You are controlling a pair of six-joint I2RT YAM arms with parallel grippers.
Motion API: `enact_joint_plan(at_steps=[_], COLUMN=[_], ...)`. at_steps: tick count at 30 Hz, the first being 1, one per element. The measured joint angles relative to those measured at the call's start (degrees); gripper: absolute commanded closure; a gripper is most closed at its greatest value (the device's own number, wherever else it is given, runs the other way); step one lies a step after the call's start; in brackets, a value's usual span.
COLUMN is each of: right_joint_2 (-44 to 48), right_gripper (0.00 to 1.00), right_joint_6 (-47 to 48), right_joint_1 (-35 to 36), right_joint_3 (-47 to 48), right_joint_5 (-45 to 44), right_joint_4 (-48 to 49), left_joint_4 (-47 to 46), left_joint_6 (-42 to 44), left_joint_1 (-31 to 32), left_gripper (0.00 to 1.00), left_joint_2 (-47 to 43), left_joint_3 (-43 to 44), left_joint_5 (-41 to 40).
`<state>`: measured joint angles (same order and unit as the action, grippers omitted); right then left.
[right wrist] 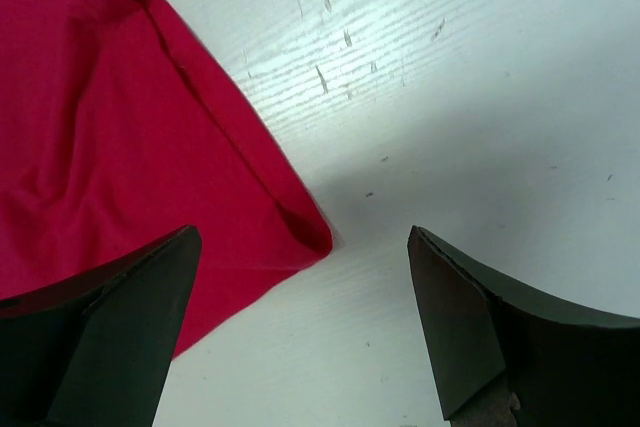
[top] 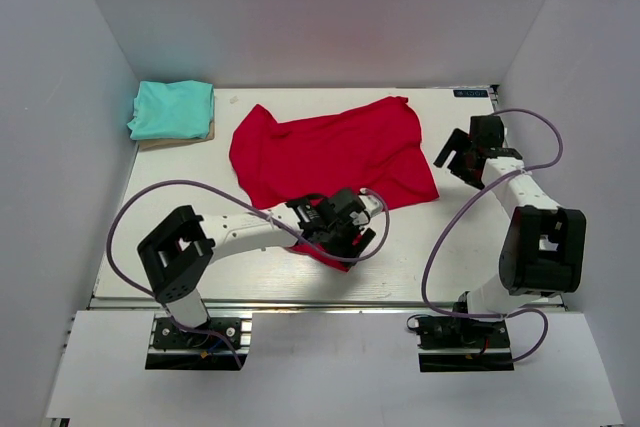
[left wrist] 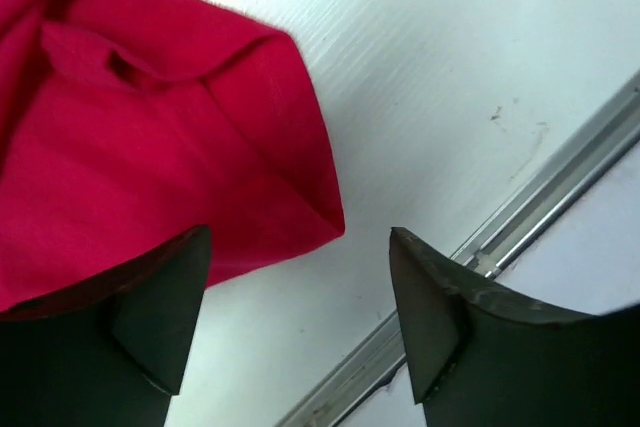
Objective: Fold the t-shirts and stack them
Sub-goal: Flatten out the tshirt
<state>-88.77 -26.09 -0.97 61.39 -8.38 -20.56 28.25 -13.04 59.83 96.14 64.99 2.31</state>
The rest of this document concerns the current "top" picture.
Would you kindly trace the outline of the red t shirt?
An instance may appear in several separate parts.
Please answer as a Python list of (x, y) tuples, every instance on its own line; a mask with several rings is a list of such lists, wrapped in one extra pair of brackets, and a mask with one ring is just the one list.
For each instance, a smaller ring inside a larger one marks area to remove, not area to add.
[(234, 131), (229, 159), (258, 209), (343, 188), (369, 188), (397, 209), (439, 197), (421, 142), (405, 97), (284, 123), (257, 105)]

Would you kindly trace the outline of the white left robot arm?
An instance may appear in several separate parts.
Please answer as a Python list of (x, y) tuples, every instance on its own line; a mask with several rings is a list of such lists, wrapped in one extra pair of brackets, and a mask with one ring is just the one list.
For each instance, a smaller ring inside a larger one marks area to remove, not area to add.
[(271, 247), (302, 250), (344, 268), (376, 254), (371, 247), (376, 216), (402, 206), (397, 194), (355, 184), (327, 196), (311, 193), (260, 210), (206, 216), (190, 205), (175, 208), (137, 247), (153, 298), (177, 323), (177, 334), (199, 346), (211, 334), (210, 316), (198, 291), (215, 261)]

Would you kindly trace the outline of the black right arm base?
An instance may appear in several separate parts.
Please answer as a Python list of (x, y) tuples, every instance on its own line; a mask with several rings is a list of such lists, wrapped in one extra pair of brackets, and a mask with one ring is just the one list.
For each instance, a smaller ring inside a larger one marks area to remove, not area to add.
[(514, 370), (505, 321), (414, 314), (406, 327), (419, 340), (421, 373)]

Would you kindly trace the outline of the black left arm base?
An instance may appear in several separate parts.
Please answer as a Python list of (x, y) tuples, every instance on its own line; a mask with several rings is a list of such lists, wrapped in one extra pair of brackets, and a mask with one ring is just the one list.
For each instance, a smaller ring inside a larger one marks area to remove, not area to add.
[(150, 371), (239, 372), (247, 359), (251, 318), (213, 316), (204, 335), (179, 329), (168, 317), (156, 316), (151, 325), (145, 369)]

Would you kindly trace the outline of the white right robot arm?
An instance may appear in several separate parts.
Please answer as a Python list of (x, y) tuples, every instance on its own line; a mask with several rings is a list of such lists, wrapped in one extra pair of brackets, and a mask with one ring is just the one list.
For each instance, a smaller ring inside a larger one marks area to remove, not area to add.
[(451, 321), (453, 337), (472, 346), (486, 336), (490, 315), (578, 289), (587, 220), (542, 190), (522, 155), (505, 145), (496, 115), (471, 117), (467, 132), (455, 129), (436, 159), (443, 163), (465, 184), (492, 193), (510, 217), (497, 273), (464, 295), (466, 311)]

